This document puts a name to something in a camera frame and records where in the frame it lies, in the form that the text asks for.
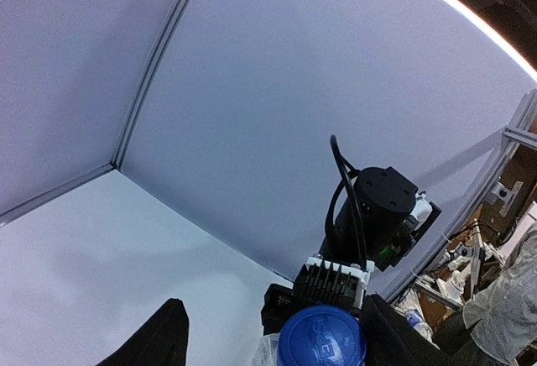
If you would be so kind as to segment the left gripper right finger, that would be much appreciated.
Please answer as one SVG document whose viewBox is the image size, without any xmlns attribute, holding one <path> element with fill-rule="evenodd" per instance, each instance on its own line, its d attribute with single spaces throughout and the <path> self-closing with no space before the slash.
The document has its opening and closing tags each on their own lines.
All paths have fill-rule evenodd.
<svg viewBox="0 0 537 366">
<path fill-rule="evenodd" d="M 360 325 L 367 339 L 366 365 L 448 366 L 455 361 L 422 337 L 380 295 L 367 295 Z"/>
</svg>

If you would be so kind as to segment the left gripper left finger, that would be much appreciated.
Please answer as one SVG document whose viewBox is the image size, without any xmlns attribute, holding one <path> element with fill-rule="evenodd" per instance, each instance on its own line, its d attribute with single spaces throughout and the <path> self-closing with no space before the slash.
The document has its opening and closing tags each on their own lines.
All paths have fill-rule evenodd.
<svg viewBox="0 0 537 366">
<path fill-rule="evenodd" d="M 190 322 L 184 303 L 168 299 L 98 366 L 186 365 Z"/>
</svg>

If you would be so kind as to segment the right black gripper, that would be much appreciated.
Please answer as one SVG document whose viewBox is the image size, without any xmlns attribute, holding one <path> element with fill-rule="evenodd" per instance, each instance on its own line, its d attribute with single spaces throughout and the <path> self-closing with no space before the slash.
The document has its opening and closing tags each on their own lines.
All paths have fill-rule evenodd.
<svg viewBox="0 0 537 366">
<path fill-rule="evenodd" d="M 284 324 L 298 311 L 290 288 L 270 284 L 260 311 L 263 334 L 280 333 Z"/>
</svg>

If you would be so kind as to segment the blue bottle cap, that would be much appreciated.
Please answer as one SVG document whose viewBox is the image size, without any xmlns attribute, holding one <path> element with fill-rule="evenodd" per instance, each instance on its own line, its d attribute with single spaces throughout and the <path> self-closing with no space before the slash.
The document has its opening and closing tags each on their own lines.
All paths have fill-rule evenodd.
<svg viewBox="0 0 537 366">
<path fill-rule="evenodd" d="M 358 320 L 334 306 L 311 306 L 283 326 L 276 364 L 284 366 L 365 364 L 367 339 Z"/>
</svg>

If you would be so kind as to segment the blue cap water bottle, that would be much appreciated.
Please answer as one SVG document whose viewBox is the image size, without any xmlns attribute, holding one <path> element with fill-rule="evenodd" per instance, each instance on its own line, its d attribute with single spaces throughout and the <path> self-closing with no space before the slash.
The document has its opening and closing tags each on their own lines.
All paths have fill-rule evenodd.
<svg viewBox="0 0 537 366">
<path fill-rule="evenodd" d="M 258 341 L 251 360 L 252 366 L 276 366 L 279 333 L 264 335 Z"/>
</svg>

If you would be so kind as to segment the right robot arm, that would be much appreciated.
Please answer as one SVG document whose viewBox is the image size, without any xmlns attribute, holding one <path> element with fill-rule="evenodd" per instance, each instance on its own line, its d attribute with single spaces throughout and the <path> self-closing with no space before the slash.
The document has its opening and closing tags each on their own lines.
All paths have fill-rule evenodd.
<svg viewBox="0 0 537 366">
<path fill-rule="evenodd" d="M 396 266 L 441 214 L 425 191 L 396 169 L 351 169 L 354 195 L 337 205 L 339 184 L 325 220 L 318 253 L 301 266 L 291 287 L 271 284 L 261 309 L 263 334 L 278 333 L 297 312 L 335 306 L 356 316 L 374 271 Z"/>
</svg>

